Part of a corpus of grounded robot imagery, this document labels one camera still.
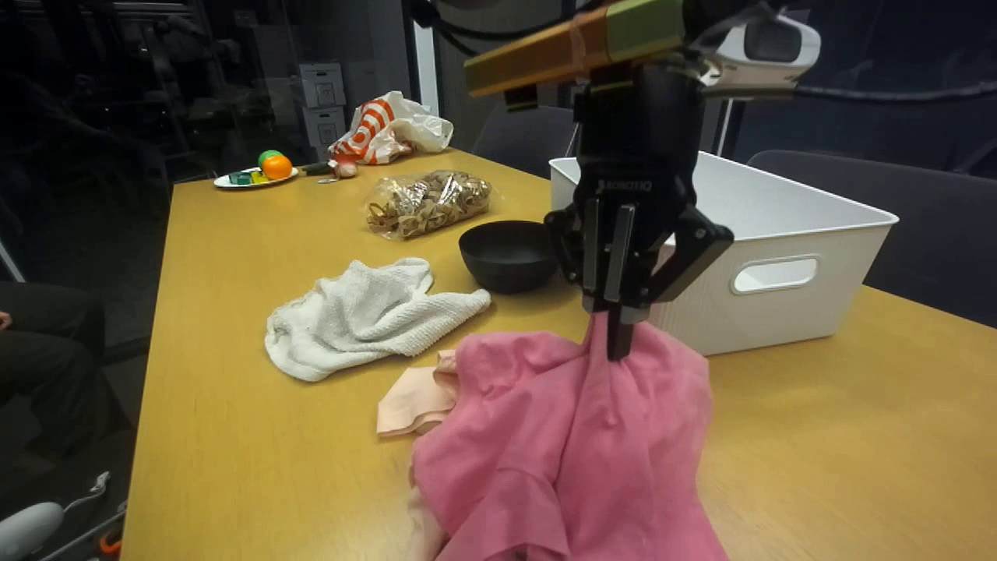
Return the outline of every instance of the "bag of snacks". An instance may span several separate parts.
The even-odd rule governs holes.
[[[372,227],[407,240],[486,212],[488,193],[486,182],[461,170],[385,176],[367,202]]]

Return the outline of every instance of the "pink towel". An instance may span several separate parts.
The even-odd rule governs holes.
[[[457,346],[457,406],[411,465],[450,533],[442,561],[726,558],[696,489],[708,362],[648,325],[607,362],[605,330],[596,314],[587,346],[552,333]]]

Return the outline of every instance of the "chair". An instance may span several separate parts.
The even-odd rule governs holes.
[[[507,113],[506,105],[495,105],[471,149],[512,169],[549,176],[549,158],[566,156],[569,142],[569,109],[537,105],[523,113]]]
[[[901,216],[868,282],[997,325],[997,182],[797,149],[747,164]]]

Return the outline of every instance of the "white storage box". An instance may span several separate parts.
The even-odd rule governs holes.
[[[552,158],[552,209],[580,182]],[[696,169],[698,209],[737,244],[652,325],[703,354],[829,335],[898,216],[712,152]]]

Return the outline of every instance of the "small plate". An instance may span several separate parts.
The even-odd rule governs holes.
[[[233,173],[256,173],[259,169],[240,169],[240,170],[231,170],[231,173],[218,173],[215,176],[215,187],[218,189],[262,189],[262,187],[274,187],[274,184],[288,184],[288,182],[295,182],[304,170],[298,169],[292,169],[289,170],[289,176],[285,176],[285,182],[266,182],[266,184],[243,184],[243,182],[233,182]]]

